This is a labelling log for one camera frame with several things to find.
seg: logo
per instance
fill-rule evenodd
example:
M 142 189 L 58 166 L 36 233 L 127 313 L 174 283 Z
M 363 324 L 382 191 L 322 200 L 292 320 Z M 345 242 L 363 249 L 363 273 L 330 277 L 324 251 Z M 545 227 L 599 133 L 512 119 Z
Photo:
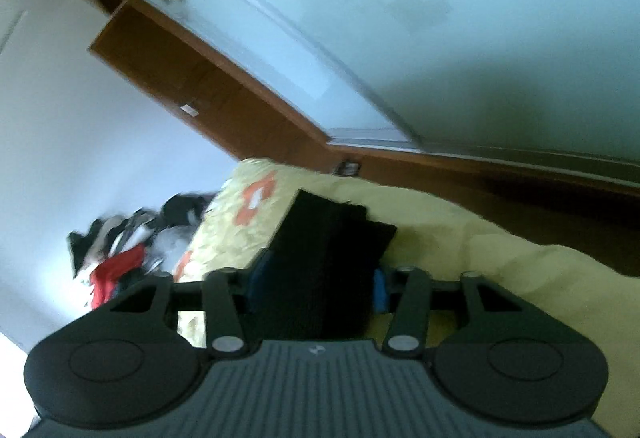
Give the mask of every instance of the logo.
M 309 353 L 313 353 L 314 355 L 316 355 L 316 357 L 318 355 L 322 355 L 325 351 L 326 348 L 324 346 L 321 346 L 320 344 L 316 344 L 315 346 L 311 346 L 309 348 Z

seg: cabinet handle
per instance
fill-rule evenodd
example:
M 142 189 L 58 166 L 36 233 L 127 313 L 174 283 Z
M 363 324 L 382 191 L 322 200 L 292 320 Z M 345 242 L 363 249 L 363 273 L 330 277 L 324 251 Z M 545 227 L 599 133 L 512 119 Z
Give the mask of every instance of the cabinet handle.
M 182 109 L 185 113 L 187 113 L 189 116 L 197 116 L 198 114 L 200 114 L 198 112 L 198 110 L 196 108 L 194 108 L 194 106 L 192 105 L 193 102 L 187 102 L 186 104 L 184 104 L 183 106 L 180 107 L 180 109 Z

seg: black device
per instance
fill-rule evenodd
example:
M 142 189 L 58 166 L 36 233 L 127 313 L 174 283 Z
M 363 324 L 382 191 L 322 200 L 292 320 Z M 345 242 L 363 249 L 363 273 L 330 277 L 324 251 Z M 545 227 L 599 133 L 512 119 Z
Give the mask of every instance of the black device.
M 43 418 L 27 436 L 607 436 L 590 420 L 607 383 L 602 352 L 479 275 L 385 270 L 395 315 L 379 349 L 248 341 L 254 269 L 148 277 L 44 339 L 24 369 Z M 206 349 L 175 331 L 181 310 L 204 311 Z M 460 329 L 426 348 L 431 310 L 452 310 Z

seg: ridged black surface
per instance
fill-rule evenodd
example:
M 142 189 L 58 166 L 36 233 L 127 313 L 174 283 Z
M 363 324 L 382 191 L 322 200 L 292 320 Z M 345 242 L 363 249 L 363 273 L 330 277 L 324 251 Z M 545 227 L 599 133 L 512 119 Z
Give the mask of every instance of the ridged black surface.
M 265 342 L 249 358 L 219 362 L 193 396 L 128 429 L 72 429 L 44 421 L 29 438 L 595 438 L 582 420 L 556 429 L 500 427 L 447 400 L 423 366 L 393 360 L 370 341 Z

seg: metal screw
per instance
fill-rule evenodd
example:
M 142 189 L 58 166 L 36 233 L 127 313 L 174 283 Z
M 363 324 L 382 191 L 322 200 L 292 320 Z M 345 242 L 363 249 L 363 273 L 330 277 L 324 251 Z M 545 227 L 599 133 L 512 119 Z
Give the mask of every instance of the metal screw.
M 233 353 L 242 349 L 244 341 L 240 337 L 225 335 L 224 337 L 214 339 L 211 345 L 217 352 Z
M 388 345 L 396 352 L 412 352 L 420 346 L 420 341 L 411 335 L 396 335 L 389 339 Z

